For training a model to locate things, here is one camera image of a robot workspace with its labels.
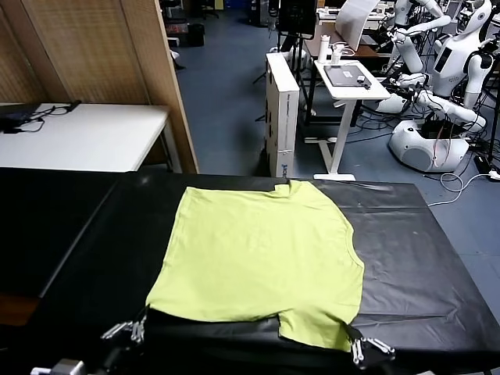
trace wooden partition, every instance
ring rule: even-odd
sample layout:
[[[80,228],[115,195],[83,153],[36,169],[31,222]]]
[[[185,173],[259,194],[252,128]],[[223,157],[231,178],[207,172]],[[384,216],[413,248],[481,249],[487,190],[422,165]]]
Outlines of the wooden partition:
[[[157,0],[0,7],[0,101],[168,105],[183,171],[198,172]]]

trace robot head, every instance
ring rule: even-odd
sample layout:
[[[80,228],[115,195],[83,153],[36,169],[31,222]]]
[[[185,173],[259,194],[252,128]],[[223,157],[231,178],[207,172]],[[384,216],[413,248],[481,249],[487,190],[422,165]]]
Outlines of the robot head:
[[[490,14],[491,0],[467,0],[457,17],[457,34],[470,34],[480,30],[488,21]]]

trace white bottle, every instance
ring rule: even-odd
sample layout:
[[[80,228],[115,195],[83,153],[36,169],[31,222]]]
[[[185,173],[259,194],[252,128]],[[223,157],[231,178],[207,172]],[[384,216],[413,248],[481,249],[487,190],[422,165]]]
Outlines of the white bottle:
[[[318,63],[327,63],[328,50],[330,49],[330,35],[321,35],[320,54],[318,55]]]
[[[340,65],[343,53],[344,45],[334,45],[334,51],[331,56],[331,65]]]

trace black plastic cover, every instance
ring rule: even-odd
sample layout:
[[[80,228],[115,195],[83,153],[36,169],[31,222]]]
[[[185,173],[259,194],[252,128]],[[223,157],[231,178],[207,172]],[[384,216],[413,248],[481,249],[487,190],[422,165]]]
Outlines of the black plastic cover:
[[[21,345],[25,362],[50,366],[63,356],[91,361],[98,336],[135,317],[159,274],[187,186],[269,191],[279,183],[286,181],[129,173],[41,301]],[[313,183],[355,228],[366,272],[354,325],[365,336],[396,347],[396,364],[415,372],[500,366],[500,327],[415,186]],[[256,364],[355,372],[349,354],[279,338],[277,328],[276,319],[199,323],[150,312],[146,358],[152,373],[189,373],[214,363],[226,368],[228,360],[240,363],[240,373]]]

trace white cardboard box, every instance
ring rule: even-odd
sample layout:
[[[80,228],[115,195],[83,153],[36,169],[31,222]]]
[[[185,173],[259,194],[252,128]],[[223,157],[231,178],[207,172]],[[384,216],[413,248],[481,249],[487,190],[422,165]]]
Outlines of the white cardboard box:
[[[283,55],[266,57],[266,152],[271,176],[293,177],[299,88]]]

